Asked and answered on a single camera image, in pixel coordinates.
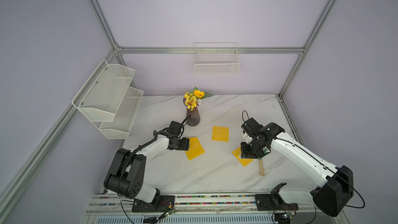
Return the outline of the yellow envelope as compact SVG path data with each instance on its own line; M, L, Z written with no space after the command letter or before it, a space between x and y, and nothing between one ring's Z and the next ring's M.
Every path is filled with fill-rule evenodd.
M238 147L236 148L232 154L234 155L234 157L240 162L240 164L243 167L246 167L248 164L250 164L251 162L253 162L253 159L242 159L241 158L241 148Z
M203 148L199 139L197 137L189 138L189 150L185 151L187 159L191 161L194 158L199 157L204 153L205 149Z
M229 142L229 128L213 126L211 139L213 141Z

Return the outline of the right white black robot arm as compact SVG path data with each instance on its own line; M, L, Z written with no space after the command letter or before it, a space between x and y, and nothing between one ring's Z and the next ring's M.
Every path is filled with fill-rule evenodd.
M241 126L244 142L240 144L242 159L262 159L277 151L303 170L313 184L304 188L279 183L270 193L255 196L260 211L294 209L311 205L324 214L337 217L356 193L353 172L347 166L337 167L320 158L292 138L274 122L261 125L253 118Z

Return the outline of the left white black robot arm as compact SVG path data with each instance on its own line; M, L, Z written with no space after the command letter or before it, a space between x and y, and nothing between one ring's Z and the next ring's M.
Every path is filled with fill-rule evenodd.
M104 188L118 196L158 206L160 190L144 183L146 162L165 150L188 151L190 140L182 135L190 119L189 115L182 123L172 121L169 127L155 130L150 141L134 150L119 149L104 179Z

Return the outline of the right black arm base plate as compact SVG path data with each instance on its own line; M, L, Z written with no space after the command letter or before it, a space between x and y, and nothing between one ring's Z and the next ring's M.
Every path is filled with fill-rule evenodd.
M297 211L296 203L285 203L279 195L256 194L255 203L258 211Z

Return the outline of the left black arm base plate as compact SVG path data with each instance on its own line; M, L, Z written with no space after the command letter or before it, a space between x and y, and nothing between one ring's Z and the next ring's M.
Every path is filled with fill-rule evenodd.
M175 205L176 196L159 195L150 203L135 199L132 212L133 213L160 213L170 210Z

